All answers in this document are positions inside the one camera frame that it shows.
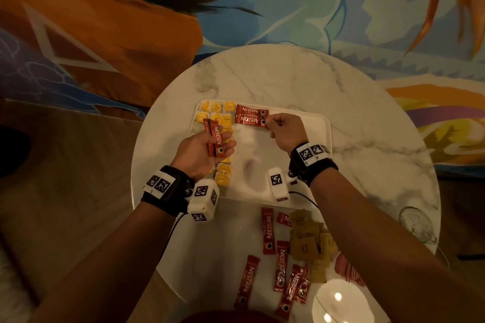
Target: wristband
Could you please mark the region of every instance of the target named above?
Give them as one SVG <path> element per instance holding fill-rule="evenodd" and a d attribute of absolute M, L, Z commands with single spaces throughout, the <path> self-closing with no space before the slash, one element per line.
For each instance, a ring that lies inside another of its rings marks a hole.
<path fill-rule="evenodd" d="M 177 217 L 179 213 L 187 213 L 185 198 L 192 195 L 194 187 L 195 181 L 183 171 L 164 166 L 143 186 L 142 201 Z"/>
<path fill-rule="evenodd" d="M 289 172 L 308 186 L 319 173 L 330 167 L 338 170 L 330 151 L 318 143 L 300 143 L 289 155 Z"/>

